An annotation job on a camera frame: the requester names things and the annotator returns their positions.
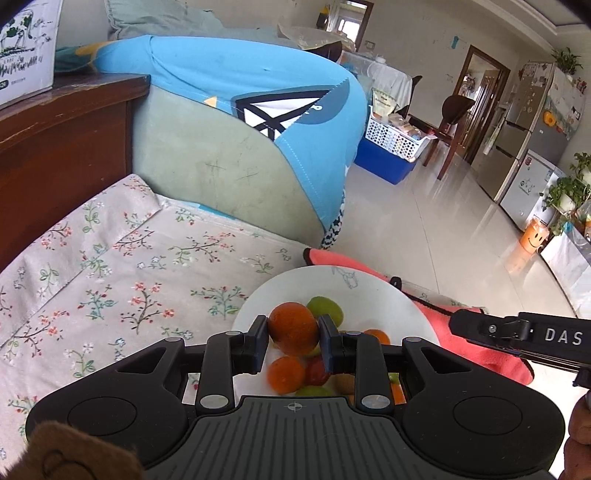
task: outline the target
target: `blue storage box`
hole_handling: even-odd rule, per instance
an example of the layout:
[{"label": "blue storage box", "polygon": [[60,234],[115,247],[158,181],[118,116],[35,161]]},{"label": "blue storage box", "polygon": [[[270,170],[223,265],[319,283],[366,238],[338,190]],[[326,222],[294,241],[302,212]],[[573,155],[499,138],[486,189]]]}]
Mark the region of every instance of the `blue storage box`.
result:
[{"label": "blue storage box", "polygon": [[378,177],[396,185],[412,172],[417,162],[408,162],[376,145],[367,138],[363,138],[357,148],[355,163],[365,170],[376,174]]}]

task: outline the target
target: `green plant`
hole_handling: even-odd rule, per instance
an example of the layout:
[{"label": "green plant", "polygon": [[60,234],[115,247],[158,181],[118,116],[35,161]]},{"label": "green plant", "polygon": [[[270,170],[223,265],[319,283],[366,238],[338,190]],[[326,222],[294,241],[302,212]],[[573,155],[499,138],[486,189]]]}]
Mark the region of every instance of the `green plant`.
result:
[{"label": "green plant", "polygon": [[552,50],[552,56],[556,60],[558,68],[565,72],[567,75],[574,75],[577,73],[577,69],[583,66],[579,63],[580,55],[575,55],[570,48],[561,48],[560,50]]},{"label": "green plant", "polygon": [[558,219],[550,226],[550,231],[554,236],[562,235],[566,223],[569,221],[564,215],[560,215]]},{"label": "green plant", "polygon": [[576,208],[579,208],[587,199],[589,192],[587,191],[587,186],[582,181],[573,177],[562,177],[558,179],[556,185],[552,185],[548,190],[548,195],[544,199],[543,209],[546,210],[548,207],[558,209],[560,198],[563,194],[568,195],[576,205]]},{"label": "green plant", "polygon": [[577,164],[571,165],[570,169],[574,172],[574,176],[577,179],[583,180],[583,170],[585,168],[591,170],[591,155],[586,152],[575,153],[574,159],[577,161]]}]

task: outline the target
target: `doorway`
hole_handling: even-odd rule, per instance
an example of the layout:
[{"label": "doorway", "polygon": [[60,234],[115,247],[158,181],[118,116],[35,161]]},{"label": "doorway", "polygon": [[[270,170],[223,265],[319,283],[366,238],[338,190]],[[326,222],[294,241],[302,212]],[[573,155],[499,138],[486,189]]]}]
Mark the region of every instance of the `doorway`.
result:
[{"label": "doorway", "polygon": [[330,7],[326,31],[340,32],[359,50],[374,3],[366,0],[336,0]]},{"label": "doorway", "polygon": [[484,140],[510,73],[510,69],[474,45],[468,49],[454,95],[467,96],[475,101],[468,112],[466,131],[457,148],[458,155],[469,164],[474,161]]}]

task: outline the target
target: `crosshair marking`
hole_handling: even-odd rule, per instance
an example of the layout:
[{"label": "crosshair marking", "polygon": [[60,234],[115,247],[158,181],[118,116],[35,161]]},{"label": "crosshair marking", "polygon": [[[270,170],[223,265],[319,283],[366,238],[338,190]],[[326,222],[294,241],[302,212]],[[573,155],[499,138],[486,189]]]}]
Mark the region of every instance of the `crosshair marking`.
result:
[{"label": "crosshair marking", "polygon": [[286,408],[289,408],[292,412],[296,412],[298,410],[301,410],[302,408],[304,408],[304,406],[301,403],[298,402],[292,402],[289,405],[285,406]]}]

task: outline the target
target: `red tomato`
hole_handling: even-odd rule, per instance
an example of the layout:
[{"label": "red tomato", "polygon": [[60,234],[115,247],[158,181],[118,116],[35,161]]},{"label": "red tomato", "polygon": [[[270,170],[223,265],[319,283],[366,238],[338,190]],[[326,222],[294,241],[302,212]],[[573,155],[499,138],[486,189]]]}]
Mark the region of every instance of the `red tomato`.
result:
[{"label": "red tomato", "polygon": [[322,356],[313,356],[308,360],[306,366],[306,385],[315,385],[320,387],[330,378],[330,374],[324,371]]}]

